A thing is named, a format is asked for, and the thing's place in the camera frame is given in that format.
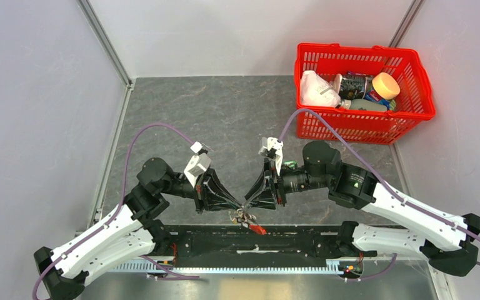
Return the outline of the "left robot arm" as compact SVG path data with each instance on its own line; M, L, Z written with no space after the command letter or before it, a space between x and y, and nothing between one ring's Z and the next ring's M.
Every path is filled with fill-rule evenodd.
M34 253L39 277L32 298L43 285L50 299L75 299L100 275L130 259L166 254L171 235L158 216L169 202L165 194L192 199L197 211L237 210L242 204L220 183L206 154L191 158L175 172L159 157L146 161L138 183L98 223L54 249Z

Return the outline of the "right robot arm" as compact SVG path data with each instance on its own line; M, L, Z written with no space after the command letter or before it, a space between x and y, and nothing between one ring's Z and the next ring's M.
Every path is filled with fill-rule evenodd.
M264 140L260 149L264 166L245 196L245 208L276 209L291 193L327 189L337 205L384 217L395 228L345 221L336 237L343 256L393 253L428 261L435 269L457 277L466 276L476 265L480 217L448 214L423 204L373 173L342 162L341 153L324 141L307 143L302 149L304 164L282 160L281 143Z

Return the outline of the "red black keyring holder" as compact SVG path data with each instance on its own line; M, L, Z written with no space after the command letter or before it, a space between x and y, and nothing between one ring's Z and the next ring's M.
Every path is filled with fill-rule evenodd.
M242 227L251 230L258 235L266 235L268 232L258 224L256 217L245 209L229 211L229 218L233 224L240 224Z

